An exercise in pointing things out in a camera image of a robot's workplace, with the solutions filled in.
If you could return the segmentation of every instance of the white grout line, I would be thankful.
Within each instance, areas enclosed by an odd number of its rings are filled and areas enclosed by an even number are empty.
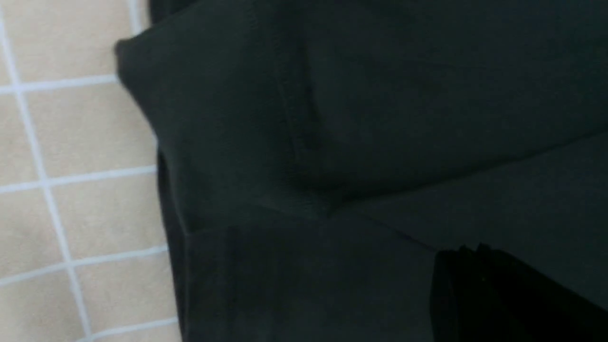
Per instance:
[[[59,213],[57,211],[57,207],[55,205],[55,200],[53,199],[53,194],[50,191],[50,187],[47,181],[46,171],[44,169],[42,154],[40,152],[40,146],[38,145],[38,141],[36,139],[36,133],[34,129],[34,125],[32,122],[32,118],[30,117],[29,109],[27,107],[27,102],[21,90],[21,85],[19,81],[19,73],[17,71],[17,67],[15,64],[15,60],[13,59],[12,47],[10,44],[9,36],[6,32],[6,27],[4,25],[4,14],[2,9],[0,8],[0,45],[4,50],[4,58],[5,63],[9,72],[11,84],[13,89],[15,90],[15,97],[17,99],[17,104],[19,107],[19,113],[21,115],[21,119],[26,129],[26,135],[30,142],[30,148],[32,149],[32,154],[34,157],[34,162],[36,165],[36,171],[38,173],[38,178],[40,179],[41,187],[43,188],[44,197],[46,199],[46,203],[49,207],[49,212],[51,215],[51,219],[53,221],[53,226],[55,228],[55,232],[57,233],[57,240],[59,241],[59,246],[61,248],[61,254],[63,256],[63,260],[68,264],[66,266],[67,274],[70,279],[70,285],[72,293],[74,294],[74,299],[76,301],[76,305],[78,307],[78,315],[80,316],[80,320],[82,321],[83,330],[85,332],[86,342],[91,342],[91,324],[89,322],[89,317],[86,313],[85,302],[83,300],[82,291],[80,290],[80,284],[78,283],[78,279],[76,277],[76,272],[74,268],[69,264],[72,262],[72,256],[70,255],[69,247],[67,245],[67,239],[65,236],[65,232],[63,231],[63,227],[61,225],[61,220],[59,217]]]
[[[0,86],[0,95],[12,94],[14,91],[11,86]]]
[[[161,319],[159,321],[135,324],[133,326],[125,326],[125,327],[108,329],[108,330],[104,330],[102,332],[95,333],[95,334],[93,334],[92,337],[94,340],[96,340],[98,338],[118,335],[120,333],[136,332],[136,331],[148,330],[148,329],[157,328],[157,327],[169,326],[169,325],[175,324],[177,322],[178,322],[178,318],[172,317],[172,318],[167,318],[167,319]],[[82,340],[78,340],[77,342],[85,342],[85,340],[82,339]]]
[[[131,32],[133,35],[138,35],[142,31],[142,22],[139,19],[139,9],[137,6],[137,0],[126,0],[127,6],[129,6],[129,17],[131,19]]]
[[[156,172],[156,166],[133,167],[132,169],[110,170],[94,173],[86,173],[84,175],[72,175],[49,179],[51,186],[80,183],[87,181],[107,180],[108,178],[120,178],[126,176],[144,175],[146,173]]]
[[[167,246],[164,245],[164,246],[148,248],[147,250],[110,254],[107,256],[88,257],[85,259],[75,260],[72,262],[72,264],[76,267],[84,266],[84,265],[94,265],[97,263],[121,261],[121,260],[131,259],[131,258],[135,258],[135,257],[153,256],[155,254],[163,253],[166,251],[167,251]]]
[[[101,171],[101,172],[84,173],[82,175],[71,175],[71,176],[63,176],[63,177],[57,177],[57,178],[49,178],[47,180],[47,183],[49,184],[49,186],[57,186],[57,185],[65,185],[65,184],[72,184],[72,183],[83,183],[83,182],[89,182],[89,181],[108,180],[111,178],[146,175],[148,173],[155,173],[155,172],[156,172],[155,165],[140,166],[140,167],[133,167],[131,169],[109,170],[109,171]],[[42,184],[37,181],[8,184],[8,185],[0,186],[0,194],[5,194],[7,192],[32,190],[32,189],[37,189],[41,186],[42,186]]]
[[[65,268],[66,268],[65,263],[58,263],[58,264],[51,265],[51,266],[48,266],[48,267],[39,268],[39,269],[34,270],[34,271],[25,272],[25,273],[21,273],[21,274],[16,274],[14,276],[5,277],[5,278],[0,279],[0,287],[6,286],[6,285],[10,285],[10,284],[13,284],[15,282],[25,281],[25,280],[28,280],[28,279],[31,279],[31,278],[35,278],[35,277],[44,276],[45,274],[61,271],[61,270],[65,269]]]
[[[160,253],[166,252],[167,250],[168,250],[167,245],[162,245],[162,246],[148,248],[146,250],[138,250],[138,251],[130,251],[130,252],[124,252],[124,253],[107,254],[104,256],[88,257],[88,258],[84,258],[84,259],[73,260],[71,263],[66,263],[66,262],[56,263],[55,265],[42,267],[37,270],[0,278],[0,287],[9,285],[9,284],[12,284],[15,282],[28,280],[28,279],[31,279],[34,277],[43,276],[45,274],[53,273],[56,271],[60,271],[67,267],[95,265],[98,263],[121,261],[121,260],[131,259],[131,258],[135,258],[135,257],[153,256],[155,254],[160,254]]]
[[[79,79],[65,79],[57,81],[30,82],[21,85],[22,91],[41,91],[61,88],[72,88],[78,86],[101,85],[106,83],[117,83],[116,75],[99,75],[82,77]]]
[[[0,194],[5,194],[7,192],[32,190],[32,189],[37,189],[39,187],[40,187],[40,182],[28,182],[28,183],[3,185],[3,186],[0,186]]]

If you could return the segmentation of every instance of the beige tile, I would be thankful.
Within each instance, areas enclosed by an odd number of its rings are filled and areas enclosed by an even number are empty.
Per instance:
[[[123,333],[98,339],[96,342],[181,342],[177,324]]]
[[[0,95],[0,186],[34,181],[30,144],[12,95]]]
[[[74,259],[165,243],[155,175],[68,184],[53,193]]]
[[[2,341],[74,342],[83,336],[65,272],[0,287]]]
[[[28,93],[49,176],[155,162],[148,123],[118,84]]]
[[[167,253],[76,269],[93,332],[176,315]]]
[[[62,261],[41,190],[0,194],[0,226],[0,277]]]
[[[139,22],[142,24],[142,29],[150,27],[150,15],[148,14],[148,0],[137,0],[137,11]]]
[[[0,47],[0,86],[9,85],[10,77],[9,72],[6,69],[6,62],[4,60],[4,51]]]
[[[114,72],[112,46],[131,35],[125,0],[1,0],[21,80]]]

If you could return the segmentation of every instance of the dark cloth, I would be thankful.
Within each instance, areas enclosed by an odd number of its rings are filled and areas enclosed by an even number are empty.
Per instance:
[[[435,257],[436,342],[608,340],[608,311],[488,245]]]
[[[479,242],[608,308],[608,2],[174,4],[116,54],[184,341],[432,341]]]

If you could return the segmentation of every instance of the tile floor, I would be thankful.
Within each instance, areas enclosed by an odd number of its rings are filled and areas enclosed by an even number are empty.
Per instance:
[[[154,137],[112,46],[145,0],[0,0],[0,340],[178,342]]]

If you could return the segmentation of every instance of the black garment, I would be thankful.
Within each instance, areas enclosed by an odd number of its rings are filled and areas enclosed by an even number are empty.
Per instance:
[[[435,341],[607,341],[608,311],[487,245],[435,258]]]
[[[434,254],[479,242],[608,308],[608,2],[164,13],[116,51],[185,341],[432,341]]]

